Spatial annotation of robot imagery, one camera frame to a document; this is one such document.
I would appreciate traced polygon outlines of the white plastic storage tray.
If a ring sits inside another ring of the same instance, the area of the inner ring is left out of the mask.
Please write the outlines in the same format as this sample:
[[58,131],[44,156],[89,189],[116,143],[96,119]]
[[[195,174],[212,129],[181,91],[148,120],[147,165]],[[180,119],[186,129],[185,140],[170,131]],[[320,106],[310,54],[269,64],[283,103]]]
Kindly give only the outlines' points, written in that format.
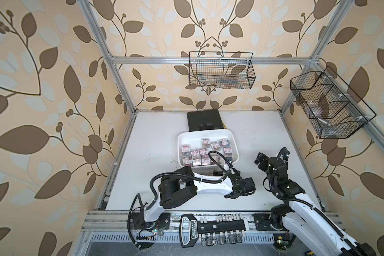
[[203,168],[214,166],[209,159],[209,152],[215,151],[211,156],[223,165],[225,160],[220,158],[223,154],[233,163],[239,160],[239,151],[233,134],[226,129],[184,132],[178,136],[178,160],[180,166]]

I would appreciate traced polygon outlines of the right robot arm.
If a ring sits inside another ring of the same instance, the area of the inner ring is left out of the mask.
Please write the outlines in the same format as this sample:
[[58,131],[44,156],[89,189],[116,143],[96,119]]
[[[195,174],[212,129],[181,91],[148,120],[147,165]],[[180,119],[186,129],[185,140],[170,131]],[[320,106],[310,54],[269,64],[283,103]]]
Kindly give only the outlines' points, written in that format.
[[266,174],[267,190],[282,201],[271,210],[271,227],[290,231],[317,256],[374,256],[376,252],[368,243],[359,243],[340,229],[289,179],[289,154],[282,148],[275,157],[259,153],[255,159],[255,165]]

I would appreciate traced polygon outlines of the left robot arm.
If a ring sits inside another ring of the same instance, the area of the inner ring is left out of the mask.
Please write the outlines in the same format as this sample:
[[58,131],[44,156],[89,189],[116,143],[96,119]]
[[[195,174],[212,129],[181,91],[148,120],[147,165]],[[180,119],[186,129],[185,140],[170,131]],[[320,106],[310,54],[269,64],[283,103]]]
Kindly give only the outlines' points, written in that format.
[[[128,235],[139,250],[152,246],[154,240],[166,228],[165,221],[170,215],[165,210],[182,206],[198,194],[216,194],[226,199],[237,199],[253,195],[256,186],[252,178],[241,177],[240,171],[233,167],[233,161],[220,152],[210,151],[209,160],[221,169],[220,176],[203,176],[184,166],[175,172],[161,173],[149,183],[154,195],[150,204],[143,203],[140,194],[136,194],[133,204],[139,203],[139,212],[134,205],[128,214]],[[179,225],[181,247],[193,247],[197,241],[202,246],[242,243],[248,230],[247,220],[240,214],[220,215],[215,221],[199,222],[192,213],[183,214]]]

